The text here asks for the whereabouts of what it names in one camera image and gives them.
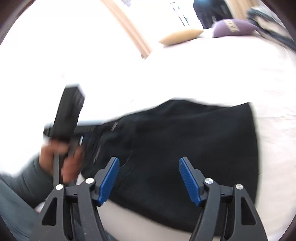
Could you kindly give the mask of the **grey sleeved left forearm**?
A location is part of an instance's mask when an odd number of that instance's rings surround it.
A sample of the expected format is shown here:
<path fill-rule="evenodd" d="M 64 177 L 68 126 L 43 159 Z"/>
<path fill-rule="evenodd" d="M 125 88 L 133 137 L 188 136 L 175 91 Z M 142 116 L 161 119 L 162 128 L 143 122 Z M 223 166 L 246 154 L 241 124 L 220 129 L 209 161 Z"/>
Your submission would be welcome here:
<path fill-rule="evenodd" d="M 1 174 L 1 218 L 15 240 L 29 240 L 39 213 L 35 208 L 53 190 L 53 177 L 36 156 L 16 176 Z"/>

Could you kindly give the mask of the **person's left hand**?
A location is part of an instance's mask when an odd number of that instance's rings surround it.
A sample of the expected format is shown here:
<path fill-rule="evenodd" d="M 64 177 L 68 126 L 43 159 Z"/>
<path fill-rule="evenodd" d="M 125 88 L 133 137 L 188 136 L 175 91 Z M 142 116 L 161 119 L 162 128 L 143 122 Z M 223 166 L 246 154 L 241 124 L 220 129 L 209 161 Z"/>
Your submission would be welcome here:
<path fill-rule="evenodd" d="M 67 143 L 51 140 L 48 144 L 41 148 L 39 155 L 39 164 L 41 168 L 53 175 L 53 159 L 54 155 L 64 155 L 68 153 L 69 145 Z M 68 184 L 74 181 L 79 173 L 83 164 L 84 152 L 81 146 L 78 146 L 74 154 L 68 155 L 63 163 L 61 169 L 61 177 L 63 183 Z"/>

